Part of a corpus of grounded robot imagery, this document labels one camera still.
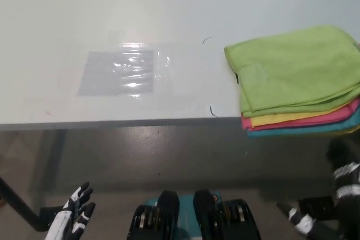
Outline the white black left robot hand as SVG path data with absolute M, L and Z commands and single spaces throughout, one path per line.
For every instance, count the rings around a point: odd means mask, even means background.
M 55 216 L 45 240 L 81 238 L 96 207 L 89 202 L 92 192 L 88 182 L 75 190 Z

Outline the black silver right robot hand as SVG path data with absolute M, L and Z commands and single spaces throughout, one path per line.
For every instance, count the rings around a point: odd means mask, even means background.
M 277 207 L 306 239 L 359 239 L 359 158 L 341 138 L 330 142 L 326 158 L 334 177 L 338 229 L 287 203 L 278 202 Z

